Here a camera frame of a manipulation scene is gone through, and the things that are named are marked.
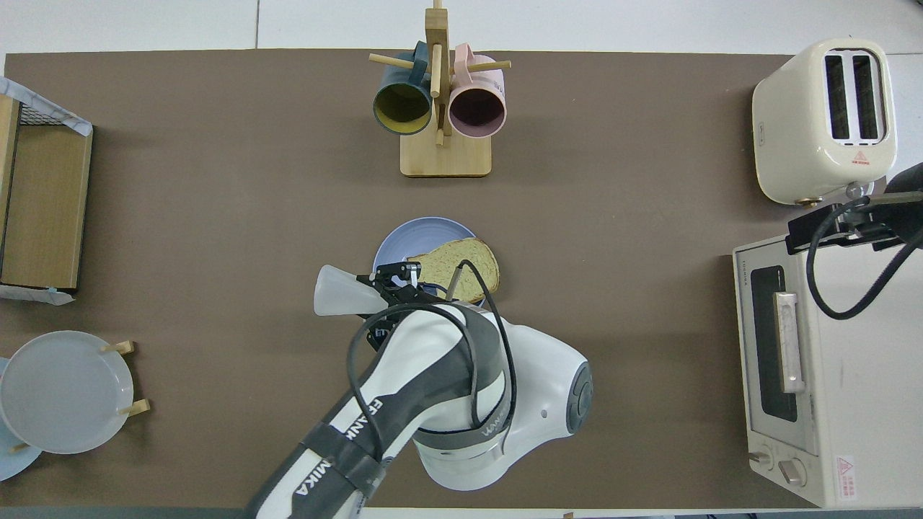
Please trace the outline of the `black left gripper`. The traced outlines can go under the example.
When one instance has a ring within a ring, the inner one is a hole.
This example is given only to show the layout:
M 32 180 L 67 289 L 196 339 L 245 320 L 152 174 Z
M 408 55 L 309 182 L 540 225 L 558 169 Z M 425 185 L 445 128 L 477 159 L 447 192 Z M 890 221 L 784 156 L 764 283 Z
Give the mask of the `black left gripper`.
M 418 287 L 422 265 L 419 262 L 395 262 L 376 266 L 370 275 L 359 275 L 358 282 L 376 291 L 389 291 L 389 306 L 402 303 L 435 303 L 435 296 Z M 369 326 L 366 341 L 378 352 L 399 324 L 398 316 L 382 316 Z

